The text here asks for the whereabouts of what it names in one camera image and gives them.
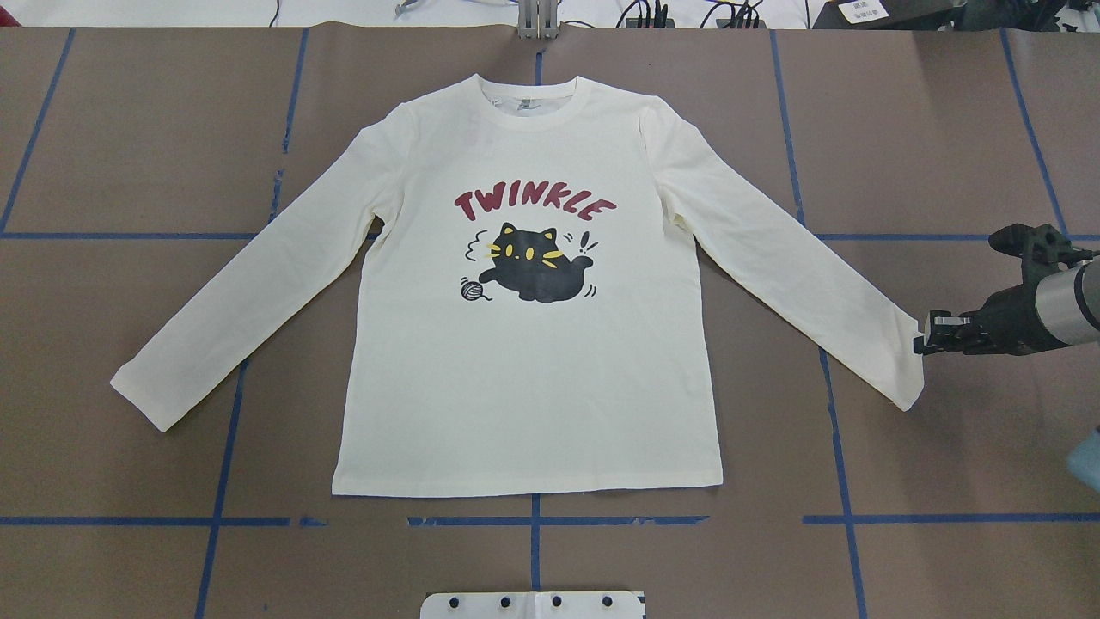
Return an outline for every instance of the metal bracket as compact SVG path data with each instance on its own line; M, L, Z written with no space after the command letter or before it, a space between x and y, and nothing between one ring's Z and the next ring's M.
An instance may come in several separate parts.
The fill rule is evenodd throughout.
M557 38L558 0L519 0L519 37Z

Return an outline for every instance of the squiggly line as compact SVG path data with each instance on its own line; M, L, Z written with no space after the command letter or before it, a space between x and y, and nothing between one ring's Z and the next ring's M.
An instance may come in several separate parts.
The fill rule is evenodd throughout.
M469 261L471 261L471 262L477 262L477 261L476 261L476 259L474 259L473 257L470 257L470 254L474 252L474 243L476 243L476 242L477 242L477 239L479 239L479 237L480 237L480 236L481 236L482 234L484 234L485 232L487 232L487 231L488 231L488 230L482 230L482 231L477 232L476 234L474 234L474 240L470 241L470 244L468 244L468 245L466 245L466 259L469 259Z

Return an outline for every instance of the red lettering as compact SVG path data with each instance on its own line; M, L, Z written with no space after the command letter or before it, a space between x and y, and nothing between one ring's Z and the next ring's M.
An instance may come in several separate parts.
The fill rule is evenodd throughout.
M573 191L565 188L565 183L554 183L550 187L550 192L547 194L547 199L542 200L542 206L553 205L554 208L561 208L561 198L568 196Z
M576 206L578 202L584 201L591 196L592 191L578 191L575 196L573 196L569 201L565 202L564 206L561 207L561 209L564 210L565 212L576 212L576 209L573 207Z
M466 191L461 196L454 198L454 206L461 207L462 212L466 213L466 219L474 220L474 207L470 203L470 200L474 197L473 191Z
M609 202L609 201L607 201L605 199L597 199L596 201L590 203L588 206L585 206L581 210L581 213L578 214L578 217L580 217L581 219L584 219L585 221L592 221L592 213L593 212L600 212L601 210L604 210L604 209L610 210L613 208L616 208L616 206L615 206L614 202Z
M542 192L547 190L547 185L549 180L543 180L536 185L535 183L528 181L524 186L524 203L535 203L542 198Z
M501 180L496 185L493 185L492 194L483 194L481 190L474 191L474 197L477 198L477 203L482 205L482 210L485 212L491 212L501 208L501 201L504 200L504 187L506 183Z

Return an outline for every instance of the light blue object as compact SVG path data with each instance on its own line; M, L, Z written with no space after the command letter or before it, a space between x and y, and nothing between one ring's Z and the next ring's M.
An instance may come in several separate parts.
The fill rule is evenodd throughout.
M1069 465L1069 473L1100 493L1100 428L1069 454L1066 464Z

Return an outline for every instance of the cat face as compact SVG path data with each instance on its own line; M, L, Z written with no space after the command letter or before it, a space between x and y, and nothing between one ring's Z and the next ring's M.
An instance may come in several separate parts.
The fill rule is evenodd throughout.
M501 235L488 245L490 257L497 266L507 268L558 268L564 255L558 248L557 236L554 228L529 232L505 223Z

